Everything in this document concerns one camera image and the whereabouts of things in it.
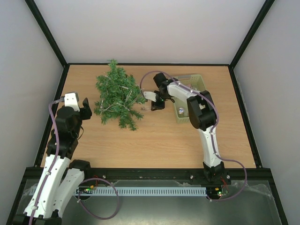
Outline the clear led string lights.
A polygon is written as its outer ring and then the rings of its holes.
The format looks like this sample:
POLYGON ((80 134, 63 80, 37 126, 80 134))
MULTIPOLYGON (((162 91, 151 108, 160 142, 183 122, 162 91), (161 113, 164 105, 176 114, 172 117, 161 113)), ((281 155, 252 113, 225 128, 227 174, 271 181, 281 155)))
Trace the clear led string lights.
POLYGON ((147 102, 135 78, 124 71, 98 76, 96 88, 100 93, 100 99, 95 102, 94 112, 97 114, 130 111, 135 104, 147 102))

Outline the small green christmas tree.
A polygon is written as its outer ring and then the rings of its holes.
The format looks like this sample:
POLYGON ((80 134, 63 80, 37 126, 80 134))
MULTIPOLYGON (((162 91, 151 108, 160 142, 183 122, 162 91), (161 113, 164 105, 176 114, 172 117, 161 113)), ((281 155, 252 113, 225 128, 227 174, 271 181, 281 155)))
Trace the small green christmas tree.
POLYGON ((119 67, 117 60, 111 59, 108 66, 105 75, 97 76, 96 88, 100 96, 95 102, 94 113, 103 125, 118 120, 119 128, 136 131, 136 120, 141 120, 143 115, 134 106, 145 104, 146 99, 135 78, 119 67))

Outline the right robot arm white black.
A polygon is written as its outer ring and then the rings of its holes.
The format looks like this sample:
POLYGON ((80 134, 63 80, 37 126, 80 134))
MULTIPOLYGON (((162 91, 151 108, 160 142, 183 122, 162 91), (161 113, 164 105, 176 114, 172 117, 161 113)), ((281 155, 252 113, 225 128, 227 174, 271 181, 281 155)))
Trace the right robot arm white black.
POLYGON ((196 91, 182 84, 175 78, 167 79, 164 73, 153 78, 158 90, 152 92, 151 109, 165 108, 165 101, 173 98, 187 103, 187 111, 191 125, 198 130, 202 141, 204 177, 208 183, 216 183, 225 171, 220 158, 216 139, 218 113, 208 91, 196 91))

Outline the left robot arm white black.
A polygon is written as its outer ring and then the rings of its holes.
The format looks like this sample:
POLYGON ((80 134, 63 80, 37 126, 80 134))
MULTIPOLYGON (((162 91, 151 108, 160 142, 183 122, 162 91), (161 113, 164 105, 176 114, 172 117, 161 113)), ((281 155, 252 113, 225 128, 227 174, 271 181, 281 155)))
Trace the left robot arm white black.
POLYGON ((82 107, 78 101, 76 92, 54 101, 63 102, 64 106, 56 115, 50 114, 53 130, 47 145, 45 166, 24 212, 14 216, 14 225, 60 225, 69 200, 88 175, 88 161, 72 160, 83 120, 92 116, 88 99, 83 100, 82 107))

